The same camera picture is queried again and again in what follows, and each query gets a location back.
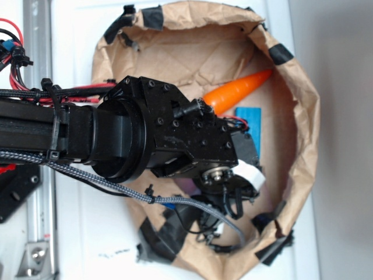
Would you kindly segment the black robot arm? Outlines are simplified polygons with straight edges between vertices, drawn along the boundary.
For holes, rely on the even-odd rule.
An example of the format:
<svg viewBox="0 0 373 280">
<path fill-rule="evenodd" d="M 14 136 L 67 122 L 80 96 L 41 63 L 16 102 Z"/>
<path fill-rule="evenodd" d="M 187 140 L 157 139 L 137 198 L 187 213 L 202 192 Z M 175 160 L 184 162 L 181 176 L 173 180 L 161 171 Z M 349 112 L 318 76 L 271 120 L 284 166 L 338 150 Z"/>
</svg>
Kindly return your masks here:
<svg viewBox="0 0 373 280">
<path fill-rule="evenodd" d="M 169 83 L 1 90 L 1 220 L 40 182 L 41 165 L 112 195 L 201 210 L 200 233 L 233 225 L 264 183 L 246 120 Z"/>
</svg>

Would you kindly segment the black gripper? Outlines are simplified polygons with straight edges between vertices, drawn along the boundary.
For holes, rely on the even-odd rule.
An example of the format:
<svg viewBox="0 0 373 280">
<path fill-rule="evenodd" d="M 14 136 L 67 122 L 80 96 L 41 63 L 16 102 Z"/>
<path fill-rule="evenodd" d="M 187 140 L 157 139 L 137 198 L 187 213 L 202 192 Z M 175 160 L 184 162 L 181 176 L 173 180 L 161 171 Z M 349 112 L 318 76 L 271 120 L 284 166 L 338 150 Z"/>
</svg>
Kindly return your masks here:
<svg viewBox="0 0 373 280">
<path fill-rule="evenodd" d="M 238 155 L 236 167 L 217 167 L 205 172 L 202 178 L 179 178 L 175 182 L 193 199 L 239 220 L 244 215 L 243 202 L 254 202 L 266 179 L 252 136 L 236 130 L 231 137 Z"/>
</svg>

